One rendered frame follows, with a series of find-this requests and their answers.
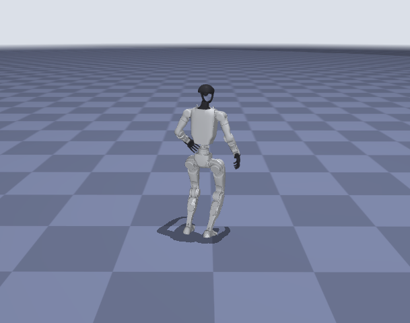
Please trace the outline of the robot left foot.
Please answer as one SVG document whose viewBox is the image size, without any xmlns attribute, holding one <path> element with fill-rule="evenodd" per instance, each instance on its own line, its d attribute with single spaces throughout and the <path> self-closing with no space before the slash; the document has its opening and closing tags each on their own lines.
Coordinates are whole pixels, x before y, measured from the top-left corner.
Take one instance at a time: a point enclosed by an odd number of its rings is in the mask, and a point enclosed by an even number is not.
<svg viewBox="0 0 410 323">
<path fill-rule="evenodd" d="M 191 228 L 189 227 L 189 224 L 185 226 L 183 233 L 189 235 L 192 231 L 194 231 L 195 226 L 191 225 Z"/>
</svg>

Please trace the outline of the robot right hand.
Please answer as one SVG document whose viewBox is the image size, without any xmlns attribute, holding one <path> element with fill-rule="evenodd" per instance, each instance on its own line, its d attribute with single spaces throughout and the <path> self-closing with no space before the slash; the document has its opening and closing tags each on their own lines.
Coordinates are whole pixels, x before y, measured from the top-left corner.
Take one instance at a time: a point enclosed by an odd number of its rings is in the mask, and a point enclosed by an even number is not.
<svg viewBox="0 0 410 323">
<path fill-rule="evenodd" d="M 238 153 L 235 153 L 234 155 L 235 155 L 234 158 L 236 158 L 236 162 L 234 162 L 234 164 L 236 165 L 234 166 L 235 166 L 235 169 L 238 169 L 240 167 L 240 155 Z"/>
</svg>

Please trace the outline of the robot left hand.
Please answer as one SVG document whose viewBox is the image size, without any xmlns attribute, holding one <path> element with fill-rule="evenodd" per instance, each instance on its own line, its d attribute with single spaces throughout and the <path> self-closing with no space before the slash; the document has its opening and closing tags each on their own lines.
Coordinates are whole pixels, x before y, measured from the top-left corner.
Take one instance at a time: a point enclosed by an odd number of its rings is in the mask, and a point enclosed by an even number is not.
<svg viewBox="0 0 410 323">
<path fill-rule="evenodd" d="M 190 138 L 189 138 L 189 139 L 190 139 Z M 186 142 L 184 142 L 184 143 L 186 143 Z M 194 152 L 194 151 L 191 149 L 191 147 L 192 147 L 195 151 L 197 151 L 197 150 L 195 149 L 195 148 L 197 148 L 196 146 L 200 147 L 199 145 L 195 144 L 192 139 L 190 139 L 189 143 L 186 143 L 186 144 L 187 144 L 188 148 L 189 148 L 192 152 Z M 195 146 L 194 144 L 195 144 L 196 146 Z M 195 148 L 194 148 L 193 146 L 194 146 Z M 197 149 L 199 149 L 199 148 L 197 148 Z M 194 153 L 195 153 L 195 152 L 194 152 Z"/>
</svg>

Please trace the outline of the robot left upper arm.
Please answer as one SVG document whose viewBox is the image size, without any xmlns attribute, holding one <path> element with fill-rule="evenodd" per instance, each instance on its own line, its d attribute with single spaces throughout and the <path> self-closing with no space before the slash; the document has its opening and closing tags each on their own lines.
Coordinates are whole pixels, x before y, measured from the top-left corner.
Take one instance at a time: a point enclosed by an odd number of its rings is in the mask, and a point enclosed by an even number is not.
<svg viewBox="0 0 410 323">
<path fill-rule="evenodd" d="M 177 135 L 178 137 L 182 137 L 184 135 L 184 131 L 183 128 L 186 126 L 187 122 L 189 121 L 189 118 L 191 117 L 191 110 L 190 109 L 186 109 L 184 110 L 184 112 L 182 113 L 182 116 L 178 122 L 178 125 L 174 131 L 175 135 Z"/>
</svg>

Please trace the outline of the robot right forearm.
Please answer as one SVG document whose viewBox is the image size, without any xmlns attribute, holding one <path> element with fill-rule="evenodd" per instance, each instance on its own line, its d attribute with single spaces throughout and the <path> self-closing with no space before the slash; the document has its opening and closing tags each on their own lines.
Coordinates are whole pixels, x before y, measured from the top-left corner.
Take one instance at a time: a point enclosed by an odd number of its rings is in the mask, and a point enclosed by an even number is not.
<svg viewBox="0 0 410 323">
<path fill-rule="evenodd" d="M 235 155 L 234 155 L 235 153 L 238 153 L 238 154 L 240 155 L 240 151 L 239 151 L 239 149 L 238 149 L 238 146 L 237 146 L 237 144 L 236 144 L 236 141 L 235 141 L 235 139 L 234 139 L 233 134 L 231 134 L 231 136 L 232 136 L 233 141 L 232 141 L 232 142 L 229 142 L 229 143 L 228 143 L 228 146 L 230 147 L 230 149 L 231 149 L 231 151 L 232 151 L 232 153 L 233 153 L 233 156 L 235 156 Z"/>
</svg>

